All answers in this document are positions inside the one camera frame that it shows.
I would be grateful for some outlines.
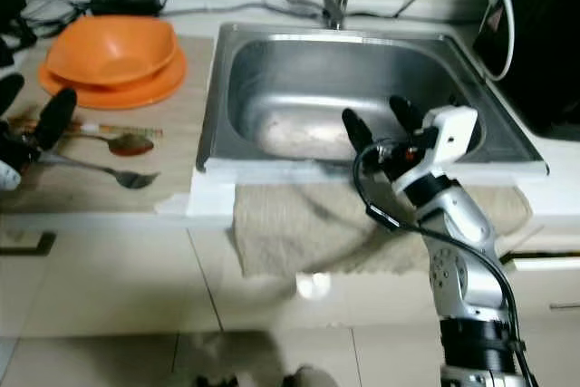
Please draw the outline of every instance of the tile floor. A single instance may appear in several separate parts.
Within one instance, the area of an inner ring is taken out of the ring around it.
[[[540,385],[576,377],[577,316],[523,323]],[[276,387],[302,365],[340,387],[436,386],[442,359],[436,325],[382,325],[228,334],[24,339],[1,387],[191,387],[237,375],[242,387]]]

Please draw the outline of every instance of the spoon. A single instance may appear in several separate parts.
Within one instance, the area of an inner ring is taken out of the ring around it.
[[[159,175],[158,172],[155,174],[140,174],[133,171],[117,171],[116,169],[102,167],[100,165],[94,165],[92,163],[81,162],[79,160],[73,160],[70,158],[65,158],[60,154],[53,153],[51,151],[43,151],[39,159],[43,163],[52,163],[55,165],[67,165],[69,167],[93,169],[95,171],[102,171],[107,174],[111,174],[116,178],[117,183],[127,189],[141,189],[153,183],[153,180]]]
[[[87,138],[89,140],[102,140],[109,146],[109,151],[117,156],[139,156],[153,149],[153,142],[143,135],[125,133],[117,138],[109,139],[98,135],[78,133],[71,138]]]

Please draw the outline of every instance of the sink basin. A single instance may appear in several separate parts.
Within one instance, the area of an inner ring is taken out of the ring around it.
[[[449,104],[477,109],[463,162],[541,162],[448,36],[225,24],[198,168],[212,160],[349,165],[354,152],[343,109],[355,110],[375,139],[402,139],[389,106],[393,95],[423,111]]]

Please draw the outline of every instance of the beige towel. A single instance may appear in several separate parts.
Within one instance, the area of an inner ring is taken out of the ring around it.
[[[499,235],[526,224],[529,206],[517,189],[471,187],[466,191],[488,215]],[[383,185],[382,206],[412,218]],[[234,243],[245,276],[296,272],[384,272],[428,270],[421,236],[388,233],[364,213],[348,184],[238,186]]]

